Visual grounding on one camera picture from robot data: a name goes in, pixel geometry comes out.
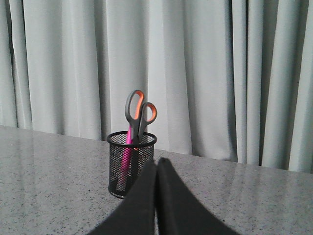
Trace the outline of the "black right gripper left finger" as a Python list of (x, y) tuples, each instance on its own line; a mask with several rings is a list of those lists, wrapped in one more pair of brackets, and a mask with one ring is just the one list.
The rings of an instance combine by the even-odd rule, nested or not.
[(153, 235), (157, 166), (147, 162), (121, 204), (90, 235)]

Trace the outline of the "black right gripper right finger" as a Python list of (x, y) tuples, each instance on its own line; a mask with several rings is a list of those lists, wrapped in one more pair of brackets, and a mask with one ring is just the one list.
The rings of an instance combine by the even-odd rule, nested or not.
[(160, 235), (237, 234), (199, 202), (167, 158), (160, 158), (158, 161), (156, 186)]

